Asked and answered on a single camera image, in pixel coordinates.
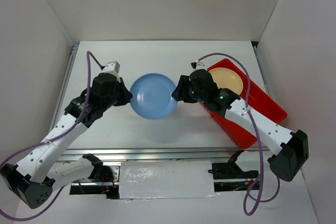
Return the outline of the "yellow plastic plate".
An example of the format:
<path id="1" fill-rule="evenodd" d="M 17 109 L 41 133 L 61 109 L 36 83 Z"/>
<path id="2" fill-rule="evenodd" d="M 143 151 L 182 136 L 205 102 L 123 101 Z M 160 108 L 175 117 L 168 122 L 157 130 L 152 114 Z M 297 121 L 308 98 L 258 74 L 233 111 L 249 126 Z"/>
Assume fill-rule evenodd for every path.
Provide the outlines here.
<path id="1" fill-rule="evenodd" d="M 241 77 L 228 68 L 214 68 L 208 71 L 218 88 L 228 88 L 240 95 L 243 91 L 243 81 Z"/>

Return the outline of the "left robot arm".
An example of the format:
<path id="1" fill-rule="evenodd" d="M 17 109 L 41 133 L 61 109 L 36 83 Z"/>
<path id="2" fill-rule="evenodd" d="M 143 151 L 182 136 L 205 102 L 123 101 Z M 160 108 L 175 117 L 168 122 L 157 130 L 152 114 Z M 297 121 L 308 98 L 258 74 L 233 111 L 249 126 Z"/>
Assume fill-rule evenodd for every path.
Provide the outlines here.
<path id="1" fill-rule="evenodd" d="M 54 166 L 69 145 L 100 119 L 112 106 L 130 102 L 132 94 L 117 73 L 102 72 L 92 82 L 89 91 L 71 100 L 55 127 L 41 145 L 16 164 L 6 163 L 1 176 L 7 187 L 29 208 L 44 204 L 51 193 L 76 180 L 93 182 L 103 177 L 105 166 L 93 154 L 85 154 L 74 162 Z"/>

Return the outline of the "blue plastic plate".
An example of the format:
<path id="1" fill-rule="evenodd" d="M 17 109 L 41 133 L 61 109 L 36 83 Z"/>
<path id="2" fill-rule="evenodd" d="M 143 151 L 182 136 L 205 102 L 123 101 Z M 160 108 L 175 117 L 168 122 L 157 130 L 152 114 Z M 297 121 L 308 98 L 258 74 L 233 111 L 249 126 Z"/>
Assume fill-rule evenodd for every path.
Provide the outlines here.
<path id="1" fill-rule="evenodd" d="M 144 119 L 163 119 L 177 107 L 177 101 L 172 97 L 175 88 L 175 83 L 163 74 L 145 74 L 135 80 L 130 88 L 133 95 L 131 108 Z"/>

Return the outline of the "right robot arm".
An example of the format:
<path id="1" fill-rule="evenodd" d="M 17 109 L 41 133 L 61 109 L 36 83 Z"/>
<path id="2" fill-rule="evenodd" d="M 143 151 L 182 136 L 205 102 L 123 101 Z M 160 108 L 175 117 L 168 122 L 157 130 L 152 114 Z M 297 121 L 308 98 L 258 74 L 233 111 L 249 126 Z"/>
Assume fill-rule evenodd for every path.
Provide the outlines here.
<path id="1" fill-rule="evenodd" d="M 292 181 L 309 157 L 308 136 L 304 131 L 293 132 L 282 127 L 248 106 L 231 89 L 218 88 L 205 69 L 180 76 L 172 97 L 185 103 L 201 102 L 209 111 L 255 136 L 272 152 L 268 163 L 281 180 Z"/>

